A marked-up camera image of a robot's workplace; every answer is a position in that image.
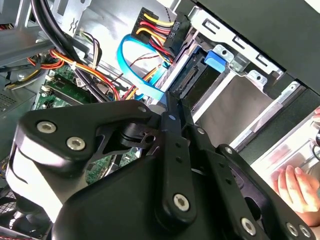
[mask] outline orange wire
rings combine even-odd
[[[51,50],[50,51],[50,54],[53,58],[60,58],[62,61],[65,61],[69,64],[73,64],[74,61],[72,61],[71,59],[61,55],[60,53],[58,53],[57,51],[55,50]],[[83,69],[89,73],[91,73],[92,75],[98,77],[100,80],[102,80],[103,82],[105,82],[106,84],[108,84],[108,86],[112,89],[114,95],[115,95],[115,98],[116,100],[120,100],[120,96],[119,96],[119,92],[116,90],[116,88],[112,85],[112,83],[99,71],[95,70],[95,69],[92,69],[88,66],[85,66],[83,64],[80,64],[80,63],[77,63],[76,62],[76,66],[80,69]]]
[[[30,57],[27,57],[27,60],[29,63],[31,63],[33,66],[36,66],[36,63],[34,60],[32,60]],[[64,65],[63,61],[60,59],[58,62],[53,64],[41,64],[41,69],[58,69],[61,68]]]

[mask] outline motherboard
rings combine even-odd
[[[96,103],[96,99],[86,91],[86,87],[80,88],[79,81],[74,71],[69,66],[50,70],[41,87],[35,103],[35,110],[49,108],[64,108],[69,106]],[[137,149],[133,148],[121,157],[119,167],[123,167],[135,160]],[[113,156],[106,156],[92,162],[86,170],[86,182],[92,184],[103,178],[111,165]]]

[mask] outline fan grille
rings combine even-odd
[[[9,192],[6,197],[15,199],[15,195],[12,193],[12,191]],[[6,212],[9,212],[11,210],[14,210],[15,208],[16,208],[16,203],[15,202],[6,203],[6,204],[0,206],[0,214],[4,214]]]
[[[17,101],[0,93],[0,112],[7,110],[12,104],[15,104]]]

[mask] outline screw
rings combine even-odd
[[[242,224],[242,227],[244,228],[244,230],[248,234],[250,234],[251,236],[256,235],[256,228],[255,228],[255,226],[253,225],[253,223],[249,219],[243,217],[241,219],[241,224]]]
[[[228,154],[232,154],[232,150],[230,147],[226,146],[224,149],[227,151]]]
[[[182,194],[178,193],[174,195],[173,202],[174,202],[174,205],[183,212],[188,211],[190,208],[188,199]]]
[[[172,120],[176,120],[176,118],[172,115],[169,115],[169,118],[171,118]]]
[[[303,235],[305,235],[307,238],[311,238],[311,234],[305,226],[299,225],[299,228],[300,228],[301,232],[303,233]]]
[[[144,108],[144,107],[142,107],[142,106],[138,106],[138,109],[141,111],[141,112],[146,112],[147,110]]]
[[[57,130],[56,125],[49,121],[41,121],[36,125],[39,132],[44,134],[52,134]]]
[[[205,131],[200,127],[198,127],[198,132],[201,133],[201,134],[205,134]]]
[[[297,229],[290,222],[286,223],[286,227],[293,236],[298,237],[299,234]]]
[[[70,137],[66,141],[66,145],[74,151],[81,151],[86,147],[85,141],[77,136]]]

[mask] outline finger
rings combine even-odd
[[[273,189],[273,191],[275,191],[276,194],[280,196],[279,188],[278,188],[278,179],[274,181],[270,181],[269,186]]]
[[[282,198],[282,200],[285,201],[286,204],[291,206],[292,200],[291,200],[291,197],[290,197],[288,189],[287,189],[286,171],[282,171],[279,175],[278,190],[279,190],[279,195]]]
[[[318,211],[320,208],[320,200],[317,196],[317,191],[315,191],[311,187],[311,185],[307,179],[307,175],[300,168],[297,167],[295,169],[295,176],[296,176],[297,182],[299,184],[302,196],[303,196],[305,202],[310,207],[310,211],[311,212]]]
[[[315,114],[320,114],[320,106],[316,110],[314,110],[314,112]]]
[[[319,123],[320,122],[320,114],[314,115],[311,119],[312,119],[312,121]]]
[[[318,188],[319,188],[319,180],[318,179],[316,179],[314,176],[311,176],[311,175],[309,175],[309,174],[305,174],[306,175],[306,179],[308,180],[308,182],[310,183],[310,185],[311,185],[311,188],[313,189],[313,190],[315,190],[315,191],[317,191],[318,190]]]
[[[288,193],[290,195],[293,205],[295,206],[296,211],[299,213],[303,213],[303,206],[306,206],[307,203],[301,193],[300,186],[296,179],[295,169],[293,166],[286,167],[285,181]]]

